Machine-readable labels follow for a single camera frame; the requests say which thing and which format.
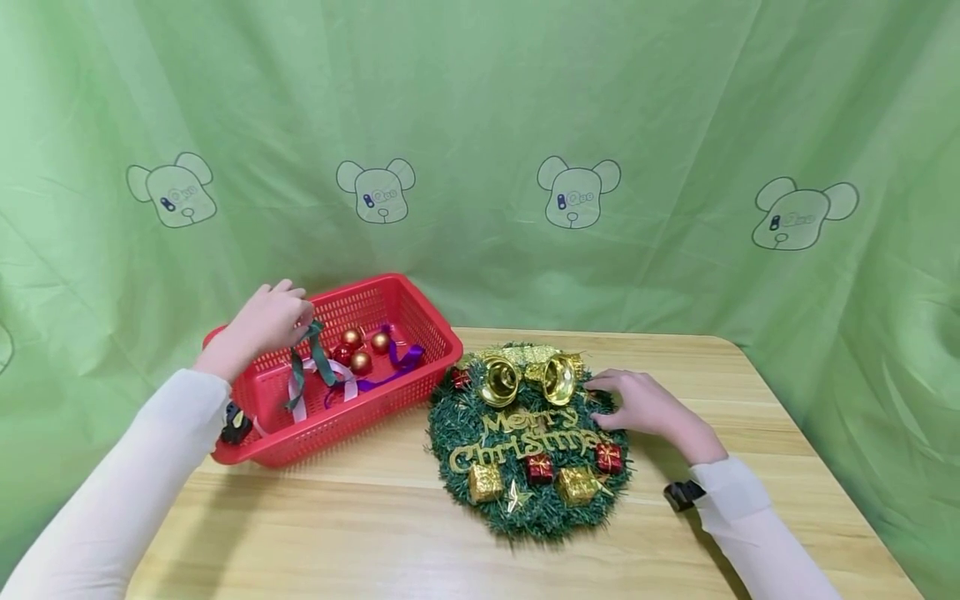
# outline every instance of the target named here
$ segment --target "white sleeve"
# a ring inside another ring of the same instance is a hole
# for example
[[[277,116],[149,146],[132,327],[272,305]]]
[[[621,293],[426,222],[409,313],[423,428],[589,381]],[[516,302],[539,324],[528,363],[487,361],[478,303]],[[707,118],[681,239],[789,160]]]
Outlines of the white sleeve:
[[[40,534],[0,600],[122,600],[190,473],[224,426],[230,387],[176,372]]]
[[[774,512],[763,485],[731,457],[690,469],[711,534],[754,600],[833,600],[840,594]]]

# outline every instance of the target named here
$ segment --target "gold bell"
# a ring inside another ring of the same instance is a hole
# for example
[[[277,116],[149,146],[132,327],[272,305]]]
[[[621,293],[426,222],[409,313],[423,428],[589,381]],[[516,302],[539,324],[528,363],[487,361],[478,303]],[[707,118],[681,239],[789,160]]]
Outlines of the gold bell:
[[[584,361],[579,354],[557,353],[545,363],[535,363],[526,369],[528,381],[536,381],[543,389],[543,397],[554,406],[566,406],[573,398],[577,382],[584,374]]]
[[[502,356],[484,359],[487,374],[480,388],[480,397],[493,408],[503,408],[516,398],[520,388],[520,371],[516,365]]]

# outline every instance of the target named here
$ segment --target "hand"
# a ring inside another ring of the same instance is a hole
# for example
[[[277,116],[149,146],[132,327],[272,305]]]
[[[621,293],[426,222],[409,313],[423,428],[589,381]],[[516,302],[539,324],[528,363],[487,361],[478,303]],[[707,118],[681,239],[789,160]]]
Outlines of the hand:
[[[194,370],[232,381],[260,354],[295,345],[313,321],[313,304],[293,286],[290,279],[261,286],[210,341]]]
[[[601,429],[632,429],[661,436],[676,446],[691,465],[727,458],[727,450],[713,429],[645,372],[608,369],[584,387],[623,398],[623,406],[615,413],[591,415]]]

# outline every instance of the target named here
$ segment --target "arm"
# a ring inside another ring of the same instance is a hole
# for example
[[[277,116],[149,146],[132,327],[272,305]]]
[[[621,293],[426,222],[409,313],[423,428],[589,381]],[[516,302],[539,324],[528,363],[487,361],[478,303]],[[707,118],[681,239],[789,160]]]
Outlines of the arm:
[[[763,484],[702,421],[672,440],[707,493],[696,501],[704,531],[756,600],[839,600],[840,594],[774,512]]]
[[[175,373],[20,561],[0,600],[121,600],[187,478],[224,426],[232,381],[293,346],[313,315],[285,279],[261,287],[193,370]]]
[[[728,455],[713,429],[650,375],[605,371],[585,385],[617,392],[623,407],[594,415],[604,429],[634,429],[672,443],[707,493],[696,501],[713,536],[755,600],[833,600],[840,595],[774,512],[760,481]]]
[[[190,473],[210,451],[229,385],[179,371],[23,557],[3,600],[124,598],[133,571]]]

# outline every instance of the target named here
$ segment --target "green ribbon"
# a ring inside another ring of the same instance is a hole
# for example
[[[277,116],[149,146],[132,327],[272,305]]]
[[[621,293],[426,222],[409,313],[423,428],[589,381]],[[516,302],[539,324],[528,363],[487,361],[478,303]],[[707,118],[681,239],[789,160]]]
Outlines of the green ribbon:
[[[294,379],[297,381],[297,395],[283,404],[287,410],[292,411],[294,407],[297,406],[297,403],[300,402],[300,399],[303,398],[303,387],[306,384],[306,377],[303,375],[303,359],[300,358],[300,354],[297,352],[297,346],[299,346],[303,340],[309,341],[310,357],[313,358],[314,364],[317,365],[317,372],[324,380],[326,386],[332,387],[337,383],[337,375],[335,375],[330,368],[330,363],[327,362],[326,356],[324,356],[324,349],[320,346],[320,332],[323,330],[324,324],[314,320],[310,326],[307,327],[303,337],[290,348],[290,365],[293,367]]]

